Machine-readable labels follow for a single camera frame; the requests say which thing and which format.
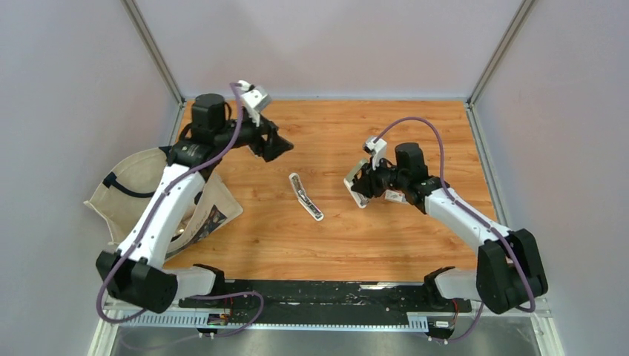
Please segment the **grey staple box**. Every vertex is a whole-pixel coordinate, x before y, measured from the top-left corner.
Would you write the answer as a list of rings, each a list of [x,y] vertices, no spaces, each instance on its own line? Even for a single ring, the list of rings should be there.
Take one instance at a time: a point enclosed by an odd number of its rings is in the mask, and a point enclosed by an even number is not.
[[[385,200],[389,202],[407,204],[406,197],[404,196],[404,194],[397,191],[387,190],[385,192]]]

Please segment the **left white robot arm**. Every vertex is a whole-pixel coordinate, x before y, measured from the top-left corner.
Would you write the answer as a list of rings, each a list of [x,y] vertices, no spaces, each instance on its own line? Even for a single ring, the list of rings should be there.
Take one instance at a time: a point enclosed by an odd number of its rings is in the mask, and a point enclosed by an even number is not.
[[[185,212],[227,152],[247,146],[270,162],[294,147],[262,114],[271,97],[260,87],[236,93],[235,98],[236,119],[228,118],[231,108],[219,94],[195,99],[191,122],[171,147],[162,178],[138,223],[114,252],[102,251],[96,259],[103,280],[96,299],[99,316],[105,315],[106,294],[142,312],[162,313],[188,297],[198,297],[211,308],[224,303],[227,288],[217,281],[224,277],[217,268],[197,264],[165,270],[163,265]]]

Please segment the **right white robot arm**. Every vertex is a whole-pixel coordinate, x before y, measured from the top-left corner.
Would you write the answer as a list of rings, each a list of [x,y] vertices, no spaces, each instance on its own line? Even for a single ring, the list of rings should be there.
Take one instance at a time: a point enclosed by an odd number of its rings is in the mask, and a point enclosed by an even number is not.
[[[496,223],[460,198],[450,185],[429,173],[424,153],[416,143],[395,148],[395,163],[384,157],[385,145],[364,145],[370,154],[344,178],[343,183],[359,208],[387,191],[403,194],[422,214],[444,224],[464,241],[477,258],[473,270],[439,268],[424,278],[424,303],[440,311],[452,299],[475,300],[495,314],[532,311],[537,297],[548,291],[539,248],[525,228],[513,230]]]

